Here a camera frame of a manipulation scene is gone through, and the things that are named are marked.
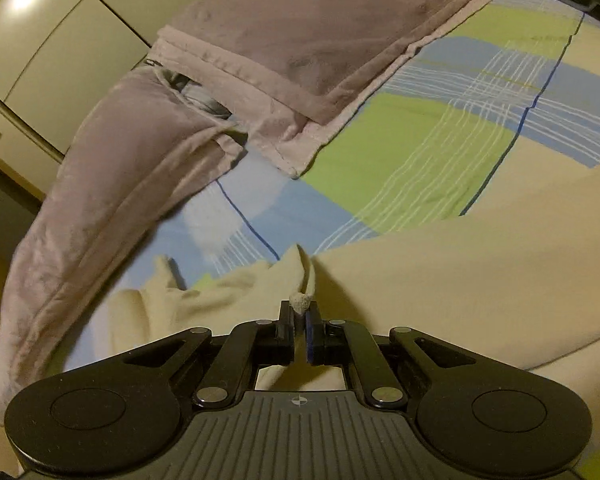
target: bed sheet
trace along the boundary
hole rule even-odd
[[[291,180],[257,151],[157,227],[110,293],[154,257],[182,286],[498,206],[600,163],[600,23],[555,0],[493,0],[383,84]],[[62,342],[54,371],[109,355],[106,296]],[[600,480],[600,449],[586,478]]]

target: silver screw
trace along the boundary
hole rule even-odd
[[[402,399],[402,392],[398,388],[382,386],[371,392],[371,396],[378,402],[398,402]]]
[[[224,388],[218,388],[217,386],[209,386],[207,388],[200,388],[196,395],[202,402],[220,402],[225,400],[229,395]]]

